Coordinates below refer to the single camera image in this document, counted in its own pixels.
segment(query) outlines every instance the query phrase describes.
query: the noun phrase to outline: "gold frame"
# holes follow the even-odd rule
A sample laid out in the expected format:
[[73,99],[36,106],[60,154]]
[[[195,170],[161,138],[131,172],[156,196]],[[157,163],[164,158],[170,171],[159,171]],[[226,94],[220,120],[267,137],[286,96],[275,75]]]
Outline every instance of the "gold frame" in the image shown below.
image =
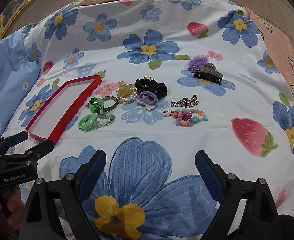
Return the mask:
[[6,28],[2,30],[2,15],[0,16],[0,39],[5,38],[12,29],[18,17],[34,2],[35,0],[27,0],[20,6],[20,9],[11,16],[10,21],[6,24]]

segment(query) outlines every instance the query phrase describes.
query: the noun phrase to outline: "silver chain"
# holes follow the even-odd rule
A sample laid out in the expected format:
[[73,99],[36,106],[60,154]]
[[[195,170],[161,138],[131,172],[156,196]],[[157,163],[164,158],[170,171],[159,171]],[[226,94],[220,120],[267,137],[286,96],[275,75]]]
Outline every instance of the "silver chain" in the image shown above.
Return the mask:
[[171,107],[178,107],[182,106],[185,108],[191,108],[193,106],[196,106],[199,103],[197,95],[193,95],[190,99],[189,98],[183,98],[179,101],[171,101],[170,106]]

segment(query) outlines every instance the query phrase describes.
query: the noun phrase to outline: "bed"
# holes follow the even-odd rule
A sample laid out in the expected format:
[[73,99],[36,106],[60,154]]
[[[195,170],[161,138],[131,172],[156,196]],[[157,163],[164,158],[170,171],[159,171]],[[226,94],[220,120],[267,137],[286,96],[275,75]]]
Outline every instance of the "bed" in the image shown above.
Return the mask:
[[[8,62],[1,61],[4,55]],[[221,84],[194,78],[188,62],[197,61],[197,55],[206,56],[223,74]],[[260,30],[236,3],[69,4],[0,42],[0,65],[15,66],[14,60],[18,69],[9,68],[8,75],[0,70],[3,137],[24,130],[45,101],[75,78],[101,76],[102,84],[92,97],[117,96],[119,82],[134,84],[145,76],[168,88],[154,109],[148,111],[136,101],[120,104],[111,112],[113,124],[89,132],[77,126],[90,113],[83,105],[54,151],[38,162],[39,177],[56,180],[75,172],[95,150],[106,152],[105,170],[83,203],[102,237],[169,239],[203,234],[219,205],[196,169],[199,150],[242,180],[266,179],[278,213],[294,216],[294,98]],[[199,104],[193,108],[205,112],[207,122],[176,126],[174,118],[163,114],[176,109],[171,101],[194,94]],[[38,142],[30,137],[8,153],[22,153]],[[20,186],[24,201],[32,185]],[[244,205],[240,203],[232,231]],[[72,239],[60,203],[57,206]]]

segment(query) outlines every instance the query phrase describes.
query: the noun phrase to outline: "black scrunchie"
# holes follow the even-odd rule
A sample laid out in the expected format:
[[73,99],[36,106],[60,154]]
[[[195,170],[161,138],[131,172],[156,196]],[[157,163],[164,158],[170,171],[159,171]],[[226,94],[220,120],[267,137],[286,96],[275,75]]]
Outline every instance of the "black scrunchie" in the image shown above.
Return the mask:
[[164,98],[167,95],[167,86],[164,83],[157,83],[156,80],[152,79],[137,79],[135,83],[138,94],[144,91],[154,93],[158,100]]

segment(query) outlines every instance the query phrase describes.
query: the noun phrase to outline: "pink flower print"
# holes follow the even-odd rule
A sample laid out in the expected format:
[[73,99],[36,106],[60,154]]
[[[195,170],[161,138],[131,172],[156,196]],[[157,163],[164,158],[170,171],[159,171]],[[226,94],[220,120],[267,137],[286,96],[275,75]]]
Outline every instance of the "pink flower print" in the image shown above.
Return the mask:
[[283,204],[283,202],[286,200],[287,195],[285,194],[285,189],[281,190],[276,202],[276,208],[278,208],[279,206],[281,206]]
[[208,51],[207,57],[215,58],[218,61],[222,61],[223,60],[223,56],[221,54],[216,54],[213,50],[209,50]]
[[37,81],[36,85],[37,87],[40,87],[44,82],[46,81],[46,79],[41,78],[39,81]]
[[121,0],[119,1],[119,3],[122,3],[126,6],[130,6],[132,4],[132,1],[135,1],[135,0]]
[[101,95],[103,97],[108,97],[111,96],[111,93],[114,90],[117,90],[119,88],[119,84],[118,83],[108,83],[106,85],[104,85],[103,87],[101,87],[97,92],[96,95]]

